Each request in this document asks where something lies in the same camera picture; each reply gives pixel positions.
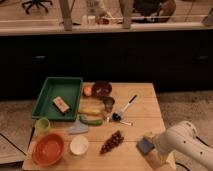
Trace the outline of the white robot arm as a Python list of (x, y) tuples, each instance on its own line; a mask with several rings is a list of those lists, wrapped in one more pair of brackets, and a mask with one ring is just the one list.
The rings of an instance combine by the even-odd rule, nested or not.
[(197, 129), (189, 121), (181, 121), (162, 133), (148, 132), (143, 136), (143, 153), (156, 149), (161, 163), (165, 163), (169, 154), (176, 150), (213, 171), (213, 147), (197, 139)]

